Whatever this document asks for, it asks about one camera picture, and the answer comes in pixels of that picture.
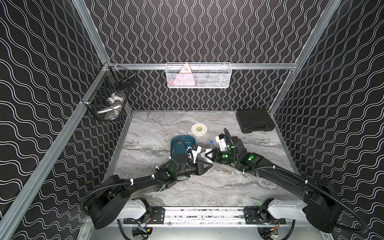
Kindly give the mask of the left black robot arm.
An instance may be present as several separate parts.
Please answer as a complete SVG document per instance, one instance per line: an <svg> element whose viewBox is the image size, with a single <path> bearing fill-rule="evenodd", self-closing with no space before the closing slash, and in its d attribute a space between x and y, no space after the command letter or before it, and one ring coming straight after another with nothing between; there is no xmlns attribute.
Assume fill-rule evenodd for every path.
<svg viewBox="0 0 384 240"><path fill-rule="evenodd" d="M148 176L128 180L113 175L81 200L81 211L92 219L95 229L102 229L118 219L127 201L169 189L179 177L200 176L212 167L213 163L203 160L194 162L189 154L177 154Z"/></svg>

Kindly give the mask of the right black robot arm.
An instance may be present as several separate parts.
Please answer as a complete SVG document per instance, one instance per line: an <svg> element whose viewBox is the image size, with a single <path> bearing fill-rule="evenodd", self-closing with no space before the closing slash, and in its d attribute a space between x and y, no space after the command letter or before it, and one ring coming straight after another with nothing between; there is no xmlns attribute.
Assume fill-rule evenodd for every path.
<svg viewBox="0 0 384 240"><path fill-rule="evenodd" d="M237 137L217 136L218 148L209 149L204 156L212 162L233 165L244 174L255 174L281 188L293 193L304 206L298 210L284 206L276 210L274 199L263 202L260 207L261 219L292 219L306 221L324 233L334 229L364 234L368 231L363 219L341 202L333 185L327 180L319 182L305 180L300 175L288 171L270 160L248 152L243 142Z"/></svg>

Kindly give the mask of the white wipe cloth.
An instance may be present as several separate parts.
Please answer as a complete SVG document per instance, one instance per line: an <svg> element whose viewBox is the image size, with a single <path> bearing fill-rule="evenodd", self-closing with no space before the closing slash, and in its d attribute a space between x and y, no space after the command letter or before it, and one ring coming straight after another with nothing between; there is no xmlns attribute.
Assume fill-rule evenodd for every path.
<svg viewBox="0 0 384 240"><path fill-rule="evenodd" d="M205 158L205 162L209 162L209 163L212 163L213 162L213 154L214 154L214 150L212 149L206 149L205 153L204 153L204 158Z"/></svg>

